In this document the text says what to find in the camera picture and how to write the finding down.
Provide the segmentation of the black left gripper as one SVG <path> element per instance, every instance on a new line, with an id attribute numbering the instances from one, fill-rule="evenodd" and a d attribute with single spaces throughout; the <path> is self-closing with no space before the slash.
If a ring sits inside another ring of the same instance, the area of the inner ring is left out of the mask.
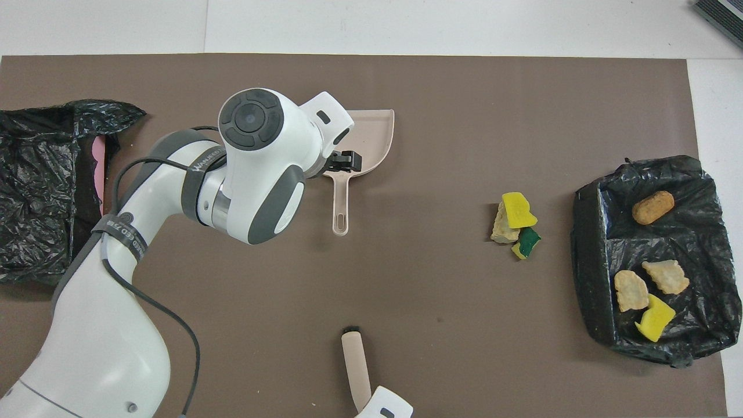
<path id="1" fill-rule="evenodd" d="M 331 156 L 324 162 L 322 174 L 326 171 L 331 172 L 361 172 L 363 168 L 363 156 L 353 150 L 344 150 L 341 152 L 332 151 Z"/>

